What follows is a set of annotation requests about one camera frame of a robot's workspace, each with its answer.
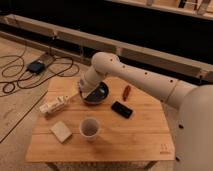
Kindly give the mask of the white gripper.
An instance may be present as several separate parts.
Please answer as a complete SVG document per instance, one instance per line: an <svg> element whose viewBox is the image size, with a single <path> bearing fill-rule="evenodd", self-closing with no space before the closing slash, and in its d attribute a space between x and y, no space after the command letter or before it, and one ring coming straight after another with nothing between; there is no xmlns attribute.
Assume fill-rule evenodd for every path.
<svg viewBox="0 0 213 171"><path fill-rule="evenodd" d="M97 72L94 68L89 68L78 82L80 94L84 99L89 93L98 87L103 82L105 75Z"/></svg>

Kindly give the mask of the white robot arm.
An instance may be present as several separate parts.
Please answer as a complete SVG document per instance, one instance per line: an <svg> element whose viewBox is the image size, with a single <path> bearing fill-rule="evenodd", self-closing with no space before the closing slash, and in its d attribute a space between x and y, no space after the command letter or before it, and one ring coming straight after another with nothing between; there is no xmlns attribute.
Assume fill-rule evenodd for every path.
<svg viewBox="0 0 213 171"><path fill-rule="evenodd" d="M213 171L213 85L185 81L126 65L112 53L95 53L81 76L84 99L108 76L127 81L179 112L173 171Z"/></svg>

